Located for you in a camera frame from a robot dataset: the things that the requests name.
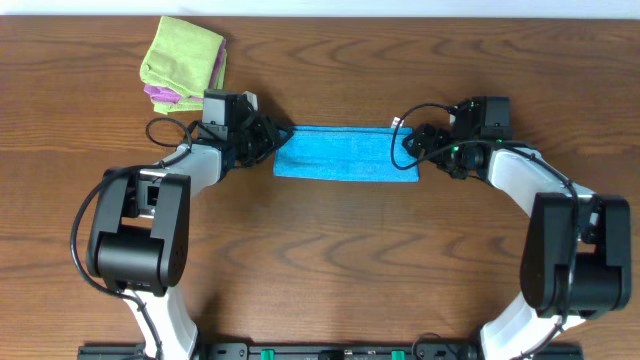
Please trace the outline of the blue microfiber cloth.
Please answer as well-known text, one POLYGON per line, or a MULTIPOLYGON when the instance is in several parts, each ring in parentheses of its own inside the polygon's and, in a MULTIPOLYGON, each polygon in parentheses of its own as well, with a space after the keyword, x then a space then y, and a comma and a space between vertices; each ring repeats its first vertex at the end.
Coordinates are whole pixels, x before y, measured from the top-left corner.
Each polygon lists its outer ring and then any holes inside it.
POLYGON ((278 177, 344 182, 415 183, 419 170, 399 170, 415 161, 401 141, 410 128, 295 126, 276 152, 278 177))

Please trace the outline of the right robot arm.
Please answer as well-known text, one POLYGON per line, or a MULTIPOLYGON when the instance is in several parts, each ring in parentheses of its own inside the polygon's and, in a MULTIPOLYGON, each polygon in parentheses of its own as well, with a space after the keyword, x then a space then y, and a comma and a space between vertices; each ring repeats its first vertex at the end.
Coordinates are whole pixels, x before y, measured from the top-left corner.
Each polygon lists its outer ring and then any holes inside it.
POLYGON ((626 307, 632 294, 631 210, 618 195, 576 184, 513 135, 510 101, 479 96, 444 106, 448 128, 422 124, 392 139, 414 162, 451 178, 475 178, 508 195, 528 216, 520 292, 476 339, 415 342, 417 359, 581 359, 556 343, 567 330, 626 307))

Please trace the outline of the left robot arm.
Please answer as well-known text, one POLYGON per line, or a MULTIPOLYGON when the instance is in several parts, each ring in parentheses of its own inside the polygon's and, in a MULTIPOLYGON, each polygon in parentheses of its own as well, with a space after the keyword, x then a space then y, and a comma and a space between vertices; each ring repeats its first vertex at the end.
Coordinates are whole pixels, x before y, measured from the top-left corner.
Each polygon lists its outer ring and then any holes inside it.
POLYGON ((216 121, 177 126, 174 153, 148 165, 114 167, 89 192, 73 221, 70 251, 81 277, 123 300, 144 346, 113 358, 191 359, 199 331, 178 285, 187 263, 191 200, 232 169, 248 169, 293 136, 291 128, 250 108, 216 121))

